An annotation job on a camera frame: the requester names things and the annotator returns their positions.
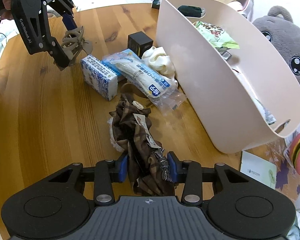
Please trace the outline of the blue white porcelain-pattern box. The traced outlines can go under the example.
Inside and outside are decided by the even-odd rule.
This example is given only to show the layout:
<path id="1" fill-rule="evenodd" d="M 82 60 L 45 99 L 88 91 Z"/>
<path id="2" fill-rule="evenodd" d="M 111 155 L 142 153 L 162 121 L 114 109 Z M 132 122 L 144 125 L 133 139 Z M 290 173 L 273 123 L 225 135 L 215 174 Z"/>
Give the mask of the blue white porcelain-pattern box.
<path id="1" fill-rule="evenodd" d="M 105 66 L 93 55 L 81 59 L 81 66 L 84 79 L 107 101 L 111 101 L 117 95 L 117 74 Z"/>

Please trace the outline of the blue white plastic packet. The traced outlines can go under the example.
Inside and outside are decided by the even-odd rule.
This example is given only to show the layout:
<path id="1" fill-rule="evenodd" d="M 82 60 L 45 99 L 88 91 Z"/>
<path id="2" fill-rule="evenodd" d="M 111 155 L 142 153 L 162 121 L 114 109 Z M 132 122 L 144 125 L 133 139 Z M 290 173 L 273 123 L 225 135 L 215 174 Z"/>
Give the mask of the blue white plastic packet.
<path id="1" fill-rule="evenodd" d="M 153 103 L 162 114 L 176 110 L 186 95 L 179 91 L 174 81 L 147 66 L 130 49 L 107 55 L 102 62 L 115 67 Z"/>

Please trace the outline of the white green paper card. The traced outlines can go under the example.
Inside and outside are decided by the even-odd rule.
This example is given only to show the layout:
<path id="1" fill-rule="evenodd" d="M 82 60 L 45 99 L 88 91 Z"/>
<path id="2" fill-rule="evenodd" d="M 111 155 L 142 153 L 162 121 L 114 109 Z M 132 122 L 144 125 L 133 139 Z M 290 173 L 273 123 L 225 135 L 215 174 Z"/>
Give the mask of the white green paper card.
<path id="1" fill-rule="evenodd" d="M 277 167 L 267 160 L 242 151 L 240 172 L 275 189 Z"/>

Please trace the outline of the small black box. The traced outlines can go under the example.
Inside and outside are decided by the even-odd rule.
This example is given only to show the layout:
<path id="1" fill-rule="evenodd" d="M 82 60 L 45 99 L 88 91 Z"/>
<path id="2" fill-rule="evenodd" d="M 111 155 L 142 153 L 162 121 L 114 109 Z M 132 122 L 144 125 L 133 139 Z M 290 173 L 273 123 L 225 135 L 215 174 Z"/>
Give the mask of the small black box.
<path id="1" fill-rule="evenodd" d="M 152 46 L 153 40 L 142 31 L 128 35 L 127 47 L 139 58 L 142 58 L 144 52 L 149 50 Z"/>

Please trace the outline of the silver green snack bag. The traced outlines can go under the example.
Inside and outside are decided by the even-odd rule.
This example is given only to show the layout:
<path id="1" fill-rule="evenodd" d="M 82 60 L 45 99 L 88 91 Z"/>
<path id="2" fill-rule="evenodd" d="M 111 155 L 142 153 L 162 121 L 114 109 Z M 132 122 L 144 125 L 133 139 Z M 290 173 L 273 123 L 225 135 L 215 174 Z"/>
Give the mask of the silver green snack bag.
<path id="1" fill-rule="evenodd" d="M 273 116 L 273 114 L 261 103 L 261 101 L 259 100 L 258 96 L 256 95 L 255 91 L 252 89 L 249 91 L 249 94 L 254 102 L 254 104 L 256 105 L 258 111 L 260 112 L 260 114 L 262 115 L 263 119 L 265 120 L 265 122 L 268 125 L 272 125 L 276 122 L 275 117 Z"/>

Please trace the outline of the beige plastic storage basket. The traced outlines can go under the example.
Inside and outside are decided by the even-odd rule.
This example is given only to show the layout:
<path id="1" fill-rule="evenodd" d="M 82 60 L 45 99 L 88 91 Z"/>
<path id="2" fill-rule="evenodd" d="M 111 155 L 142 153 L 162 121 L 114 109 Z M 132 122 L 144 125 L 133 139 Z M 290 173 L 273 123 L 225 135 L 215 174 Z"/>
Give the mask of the beige plastic storage basket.
<path id="1" fill-rule="evenodd" d="M 178 7 L 205 9 L 203 22 L 222 27 L 238 44 L 225 60 Z M 171 58 L 176 78 L 214 146 L 248 150 L 290 136 L 300 126 L 300 85 L 285 60 L 246 18 L 216 0 L 161 0 L 157 45 Z M 276 122 L 268 125 L 254 90 Z"/>

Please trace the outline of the cream cloth scrunchie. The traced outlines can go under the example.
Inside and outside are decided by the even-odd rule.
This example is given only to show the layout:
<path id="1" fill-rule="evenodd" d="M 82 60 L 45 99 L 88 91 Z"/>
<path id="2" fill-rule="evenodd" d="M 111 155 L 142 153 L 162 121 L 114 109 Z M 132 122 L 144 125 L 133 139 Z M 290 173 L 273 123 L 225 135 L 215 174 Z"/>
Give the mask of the cream cloth scrunchie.
<path id="1" fill-rule="evenodd" d="M 152 46 L 144 52 L 141 59 L 151 69 L 171 79 L 178 86 L 178 81 L 175 79 L 174 64 L 163 47 Z"/>

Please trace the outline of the dark green tissue pack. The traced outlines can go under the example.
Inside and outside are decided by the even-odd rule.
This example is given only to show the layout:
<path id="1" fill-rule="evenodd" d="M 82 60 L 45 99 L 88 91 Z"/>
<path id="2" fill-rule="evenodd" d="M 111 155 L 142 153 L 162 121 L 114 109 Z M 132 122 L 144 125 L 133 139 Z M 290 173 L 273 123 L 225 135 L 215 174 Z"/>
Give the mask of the dark green tissue pack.
<path id="1" fill-rule="evenodd" d="M 153 0 L 152 8 L 159 9 L 161 0 Z M 201 18 L 205 15 L 205 9 L 201 7 L 195 7 L 190 5 L 181 5 L 178 7 L 178 10 L 186 17 Z"/>

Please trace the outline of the grey cat plush toy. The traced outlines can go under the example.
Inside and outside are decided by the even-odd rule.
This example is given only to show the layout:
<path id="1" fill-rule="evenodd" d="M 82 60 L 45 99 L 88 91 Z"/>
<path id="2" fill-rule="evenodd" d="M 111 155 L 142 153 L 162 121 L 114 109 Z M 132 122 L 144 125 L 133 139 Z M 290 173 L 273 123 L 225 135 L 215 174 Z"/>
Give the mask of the grey cat plush toy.
<path id="1" fill-rule="evenodd" d="M 300 28 L 293 23 L 289 11 L 273 6 L 253 25 L 279 52 L 300 85 Z"/>

